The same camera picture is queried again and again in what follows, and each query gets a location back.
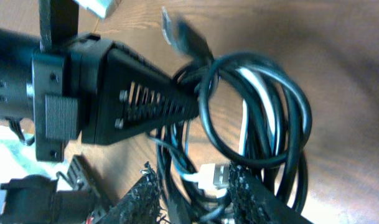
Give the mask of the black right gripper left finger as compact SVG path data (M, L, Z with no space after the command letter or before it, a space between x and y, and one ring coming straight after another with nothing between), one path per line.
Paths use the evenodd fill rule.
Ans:
M109 202L104 186L96 178L97 194L104 203L104 212L95 223L101 224L157 224L161 213L157 173L149 162L144 164L141 178L116 205Z

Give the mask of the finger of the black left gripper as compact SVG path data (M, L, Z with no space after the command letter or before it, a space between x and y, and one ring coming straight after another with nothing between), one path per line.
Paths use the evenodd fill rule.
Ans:
M108 146L198 114L193 94L158 68L114 48L106 54L81 140Z

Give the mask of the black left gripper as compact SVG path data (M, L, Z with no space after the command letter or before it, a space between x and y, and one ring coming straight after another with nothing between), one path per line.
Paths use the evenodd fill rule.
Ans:
M82 34L43 50L39 37L0 28L0 119L33 120L38 161L63 161L68 142L94 130L112 46Z

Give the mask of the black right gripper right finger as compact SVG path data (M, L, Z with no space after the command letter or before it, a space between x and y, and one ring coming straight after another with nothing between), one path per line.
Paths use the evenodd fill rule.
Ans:
M228 180L235 223L310 224L309 220L278 200L244 167L230 164Z

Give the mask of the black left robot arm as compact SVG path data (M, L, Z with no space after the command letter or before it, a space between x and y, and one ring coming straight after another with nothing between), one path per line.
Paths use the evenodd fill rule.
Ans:
M193 92L127 46L94 34L43 49L38 37L0 28L0 119L38 161L60 162L67 143L111 145L199 113ZM0 223L98 223L111 200L82 156L72 190L42 175L12 179Z

